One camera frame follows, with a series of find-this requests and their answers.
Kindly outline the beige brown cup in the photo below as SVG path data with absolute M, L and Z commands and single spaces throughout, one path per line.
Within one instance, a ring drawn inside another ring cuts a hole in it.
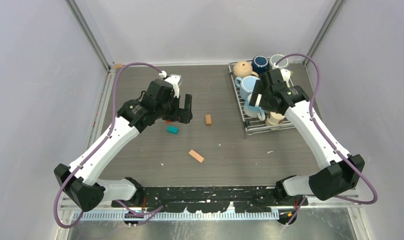
M 268 117 L 265 119 L 265 125 L 271 130 L 278 130 L 285 120 L 285 116 L 276 112 L 270 112 Z

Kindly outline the blue white gradient mug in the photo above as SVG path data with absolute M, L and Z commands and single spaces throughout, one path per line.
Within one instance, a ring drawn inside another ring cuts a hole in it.
M 252 94 L 249 94 L 248 97 L 246 98 L 243 111 L 249 117 L 258 118 L 260 121 L 265 121 L 266 120 L 265 111 L 259 106 L 249 105 L 251 95 Z

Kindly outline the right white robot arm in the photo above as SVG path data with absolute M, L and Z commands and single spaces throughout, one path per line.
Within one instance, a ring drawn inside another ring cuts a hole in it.
M 327 200 L 356 187 L 365 162 L 338 145 L 312 108 L 307 93 L 298 85 L 288 86 L 278 68 L 266 71 L 256 81 L 249 104 L 281 114 L 301 134 L 313 153 L 319 172 L 289 176 L 276 182 L 275 198 L 288 205 L 299 195 Z

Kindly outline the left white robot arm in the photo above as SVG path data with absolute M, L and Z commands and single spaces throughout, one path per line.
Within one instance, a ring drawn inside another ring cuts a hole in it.
M 55 168 L 64 192 L 82 211 L 89 212 L 106 201 L 124 200 L 131 207 L 142 203 L 142 187 L 134 179 L 103 180 L 99 176 L 126 144 L 156 120 L 190 122 L 192 96 L 186 94 L 184 107 L 179 107 L 181 82 L 176 74 L 151 81 L 141 99 L 125 102 L 102 136 L 78 159 Z

